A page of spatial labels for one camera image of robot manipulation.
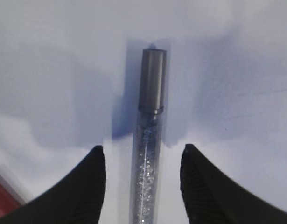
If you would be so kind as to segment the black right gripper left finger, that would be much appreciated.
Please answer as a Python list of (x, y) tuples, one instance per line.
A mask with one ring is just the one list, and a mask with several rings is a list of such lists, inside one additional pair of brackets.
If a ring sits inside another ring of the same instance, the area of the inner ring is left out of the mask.
[(61, 181), (0, 224), (97, 224), (105, 190), (105, 155), (95, 146)]

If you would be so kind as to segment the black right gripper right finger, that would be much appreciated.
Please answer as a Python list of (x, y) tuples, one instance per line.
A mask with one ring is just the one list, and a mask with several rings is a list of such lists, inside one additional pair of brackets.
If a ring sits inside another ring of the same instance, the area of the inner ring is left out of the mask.
[(287, 224), (287, 213), (221, 172), (193, 144), (185, 145), (180, 190), (191, 224)]

